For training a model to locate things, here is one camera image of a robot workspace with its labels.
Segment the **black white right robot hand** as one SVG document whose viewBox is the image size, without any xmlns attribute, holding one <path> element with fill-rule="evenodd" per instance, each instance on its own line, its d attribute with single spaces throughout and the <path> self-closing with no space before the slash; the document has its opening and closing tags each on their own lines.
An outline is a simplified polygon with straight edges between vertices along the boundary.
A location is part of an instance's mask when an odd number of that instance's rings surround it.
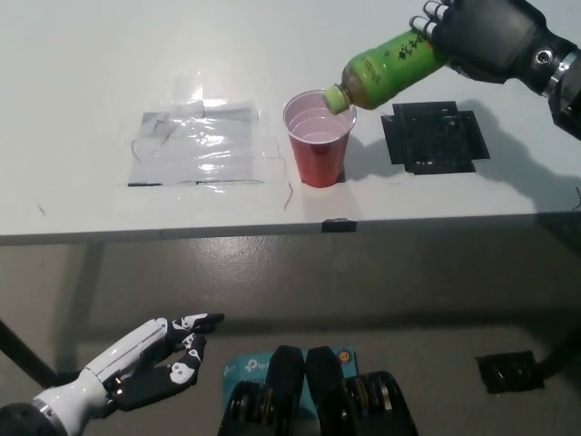
<svg viewBox="0 0 581 436">
<path fill-rule="evenodd" d="M 492 84 L 517 79 L 536 94 L 545 92 L 560 63 L 578 50 L 552 33 L 527 1 L 427 1 L 409 25 L 457 73 Z"/>
</svg>

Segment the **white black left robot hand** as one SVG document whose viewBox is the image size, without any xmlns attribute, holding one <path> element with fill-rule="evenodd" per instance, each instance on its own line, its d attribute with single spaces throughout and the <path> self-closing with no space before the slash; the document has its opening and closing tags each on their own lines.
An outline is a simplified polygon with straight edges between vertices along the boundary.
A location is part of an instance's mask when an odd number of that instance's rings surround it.
<svg viewBox="0 0 581 436">
<path fill-rule="evenodd" d="M 74 381 L 34 397 L 59 417 L 102 418 L 168 399 L 196 384 L 205 336 L 224 320 L 199 313 L 145 322 L 87 363 Z"/>
</svg>

